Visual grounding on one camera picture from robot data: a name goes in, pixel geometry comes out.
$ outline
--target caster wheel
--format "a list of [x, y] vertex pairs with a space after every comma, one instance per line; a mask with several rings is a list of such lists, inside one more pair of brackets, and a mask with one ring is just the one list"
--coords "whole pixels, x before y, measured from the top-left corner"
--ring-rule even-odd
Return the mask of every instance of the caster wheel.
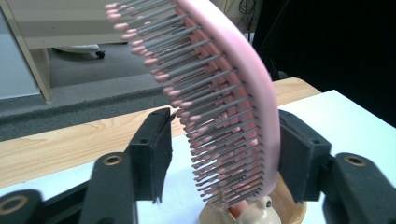
[[52, 50], [53, 50], [53, 51], [55, 51], [55, 52], [57, 52], [57, 53], [62, 53], [62, 51], [61, 51], [61, 50], [59, 50], [59, 49], [56, 49], [56, 48], [52, 48]]
[[104, 59], [105, 52], [103, 50], [96, 51], [96, 56], [98, 56], [98, 58], [100, 58], [100, 59]]

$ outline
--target pink hairbrush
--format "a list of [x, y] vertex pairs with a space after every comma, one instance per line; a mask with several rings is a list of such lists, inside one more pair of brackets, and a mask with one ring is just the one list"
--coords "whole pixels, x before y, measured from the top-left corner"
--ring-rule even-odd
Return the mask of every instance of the pink hairbrush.
[[163, 92], [185, 125], [204, 201], [225, 210], [268, 195], [279, 163], [276, 95], [239, 30], [208, 0], [125, 1], [106, 13], [154, 78], [172, 80]]

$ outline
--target metal bristle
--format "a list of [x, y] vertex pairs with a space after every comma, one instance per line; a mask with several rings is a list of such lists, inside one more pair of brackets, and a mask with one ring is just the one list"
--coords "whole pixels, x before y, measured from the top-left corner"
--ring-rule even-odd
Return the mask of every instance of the metal bristle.
[[126, 33], [158, 82], [172, 82], [163, 92], [185, 125], [203, 200], [224, 209], [257, 195], [263, 180], [257, 110], [217, 40], [177, 1], [124, 1], [106, 10], [111, 21], [132, 17], [115, 29]]

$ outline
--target gray carpet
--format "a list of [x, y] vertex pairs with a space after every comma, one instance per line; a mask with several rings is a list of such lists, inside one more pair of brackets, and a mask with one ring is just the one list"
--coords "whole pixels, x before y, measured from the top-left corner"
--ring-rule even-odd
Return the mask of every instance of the gray carpet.
[[49, 49], [52, 100], [41, 95], [0, 101], [0, 141], [167, 105], [161, 88], [128, 45], [94, 53]]

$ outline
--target wooden table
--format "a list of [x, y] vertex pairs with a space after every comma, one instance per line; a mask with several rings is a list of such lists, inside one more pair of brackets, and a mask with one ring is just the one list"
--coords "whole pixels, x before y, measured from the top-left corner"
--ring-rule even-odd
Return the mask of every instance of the wooden table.
[[[276, 81], [274, 85], [279, 105], [320, 93], [298, 78]], [[123, 151], [146, 116], [156, 109], [0, 142], [0, 189]], [[172, 135], [183, 133], [175, 119]]]

